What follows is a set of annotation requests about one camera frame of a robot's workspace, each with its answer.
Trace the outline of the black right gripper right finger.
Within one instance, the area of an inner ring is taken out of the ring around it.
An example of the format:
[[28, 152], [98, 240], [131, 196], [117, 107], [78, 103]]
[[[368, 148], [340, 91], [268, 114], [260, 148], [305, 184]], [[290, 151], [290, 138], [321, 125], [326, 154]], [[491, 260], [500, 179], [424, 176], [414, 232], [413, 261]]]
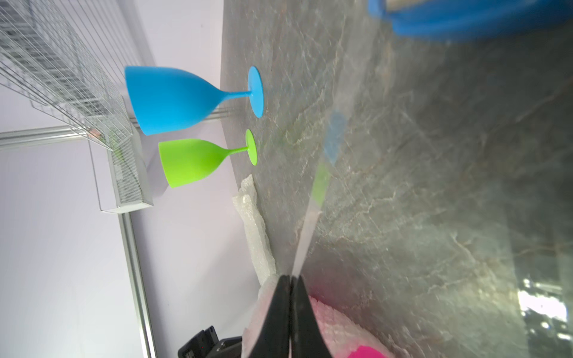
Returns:
[[290, 345], [293, 358], [332, 358], [301, 277], [292, 277], [291, 283]]

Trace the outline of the pink plastic wine glass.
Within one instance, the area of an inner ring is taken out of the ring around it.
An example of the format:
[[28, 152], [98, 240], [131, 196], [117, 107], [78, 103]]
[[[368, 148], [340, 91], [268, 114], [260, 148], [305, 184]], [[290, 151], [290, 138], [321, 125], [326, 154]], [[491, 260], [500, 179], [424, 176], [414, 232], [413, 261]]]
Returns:
[[348, 358], [386, 358], [386, 355], [369, 346], [360, 346]]

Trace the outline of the blue tape dispenser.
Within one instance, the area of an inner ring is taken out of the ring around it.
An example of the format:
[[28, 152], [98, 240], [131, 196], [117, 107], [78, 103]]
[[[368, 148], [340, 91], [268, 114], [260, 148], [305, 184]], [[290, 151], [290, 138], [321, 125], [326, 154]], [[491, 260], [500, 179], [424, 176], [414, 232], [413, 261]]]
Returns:
[[572, 19], [571, 1], [369, 1], [370, 16], [402, 37], [466, 41], [548, 28]]

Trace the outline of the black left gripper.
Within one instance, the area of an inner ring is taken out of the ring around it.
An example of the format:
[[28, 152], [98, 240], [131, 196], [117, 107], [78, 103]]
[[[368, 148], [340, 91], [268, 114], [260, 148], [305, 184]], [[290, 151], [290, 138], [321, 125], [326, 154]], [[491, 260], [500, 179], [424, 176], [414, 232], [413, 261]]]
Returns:
[[198, 332], [178, 350], [178, 358], [240, 358], [243, 337], [220, 340], [214, 326]]

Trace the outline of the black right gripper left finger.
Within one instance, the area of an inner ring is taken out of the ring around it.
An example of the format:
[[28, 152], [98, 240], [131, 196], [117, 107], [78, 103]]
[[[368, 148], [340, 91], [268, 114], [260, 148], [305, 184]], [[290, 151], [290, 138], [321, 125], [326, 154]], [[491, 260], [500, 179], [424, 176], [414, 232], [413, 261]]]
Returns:
[[289, 311], [291, 278], [271, 276], [258, 295], [247, 328], [247, 357], [289, 356]]

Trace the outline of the clear adhesive tape strip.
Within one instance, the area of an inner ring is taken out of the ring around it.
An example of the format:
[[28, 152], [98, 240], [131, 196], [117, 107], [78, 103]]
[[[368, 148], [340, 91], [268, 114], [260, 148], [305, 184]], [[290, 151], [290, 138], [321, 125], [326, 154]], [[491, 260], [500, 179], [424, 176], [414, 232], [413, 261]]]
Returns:
[[313, 234], [322, 213], [322, 205], [340, 154], [340, 147], [343, 144], [346, 126], [355, 107], [357, 92], [371, 58], [372, 46], [378, 29], [379, 22], [368, 17], [356, 19], [353, 23], [348, 48], [341, 60], [342, 68], [333, 106], [328, 116], [322, 154], [316, 168], [310, 200], [292, 265], [293, 277], [300, 277], [313, 241]]

